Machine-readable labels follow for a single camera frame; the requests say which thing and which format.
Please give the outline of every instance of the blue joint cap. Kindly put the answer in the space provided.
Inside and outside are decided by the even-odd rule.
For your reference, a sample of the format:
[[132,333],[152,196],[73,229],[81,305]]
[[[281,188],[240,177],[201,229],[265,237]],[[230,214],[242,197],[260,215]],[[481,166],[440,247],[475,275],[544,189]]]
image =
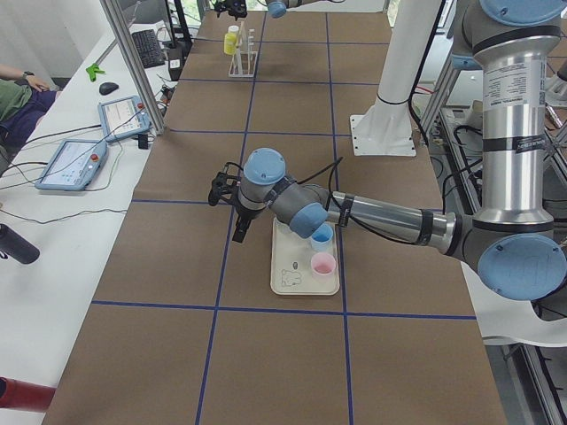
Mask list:
[[290,229],[304,239],[310,237],[327,220],[327,211],[313,202],[301,208],[293,216]]
[[491,19],[511,27],[542,24],[566,6],[564,0],[480,0],[480,5]]
[[245,177],[259,186],[268,186],[285,176],[285,160],[280,152],[260,148],[252,152],[245,164]]
[[567,259],[553,239],[512,235],[489,246],[478,262],[483,284],[505,298],[534,300],[563,283]]
[[268,3],[268,12],[272,15],[272,18],[281,18],[287,12],[287,7],[284,2],[272,2]]
[[453,63],[454,69],[459,69],[461,71],[478,71],[482,69],[482,66],[480,66],[471,56],[452,54],[451,62]]

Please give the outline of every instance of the keyboard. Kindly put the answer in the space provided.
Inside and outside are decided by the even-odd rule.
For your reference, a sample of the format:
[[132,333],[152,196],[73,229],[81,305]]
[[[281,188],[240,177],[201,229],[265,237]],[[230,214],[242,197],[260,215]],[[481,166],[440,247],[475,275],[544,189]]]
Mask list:
[[132,38],[144,68],[152,68],[153,66],[160,66],[166,63],[161,54],[158,37],[152,29],[136,31],[132,33]]

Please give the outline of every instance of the computer mouse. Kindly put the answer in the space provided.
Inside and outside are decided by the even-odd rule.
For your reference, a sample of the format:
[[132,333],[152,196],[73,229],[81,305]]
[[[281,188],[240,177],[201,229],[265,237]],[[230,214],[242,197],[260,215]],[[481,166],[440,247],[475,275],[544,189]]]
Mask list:
[[98,88],[98,92],[103,95],[110,95],[113,91],[118,88],[118,84],[115,82],[103,82]]

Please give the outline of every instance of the person's arm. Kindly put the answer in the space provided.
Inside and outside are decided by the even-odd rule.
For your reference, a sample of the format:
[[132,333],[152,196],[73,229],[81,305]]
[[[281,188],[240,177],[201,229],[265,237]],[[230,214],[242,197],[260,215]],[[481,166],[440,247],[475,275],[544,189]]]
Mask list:
[[44,80],[37,78],[35,75],[26,75],[24,71],[13,66],[0,64],[0,78],[2,80],[20,80],[26,79],[29,86],[37,91],[49,90],[50,86]]

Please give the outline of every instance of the green shirt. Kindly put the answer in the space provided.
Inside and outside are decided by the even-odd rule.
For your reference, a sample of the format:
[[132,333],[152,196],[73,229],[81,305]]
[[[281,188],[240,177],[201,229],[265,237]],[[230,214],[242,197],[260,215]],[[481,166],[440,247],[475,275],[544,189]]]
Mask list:
[[32,96],[29,86],[19,86],[13,81],[0,80],[0,122],[8,120]]

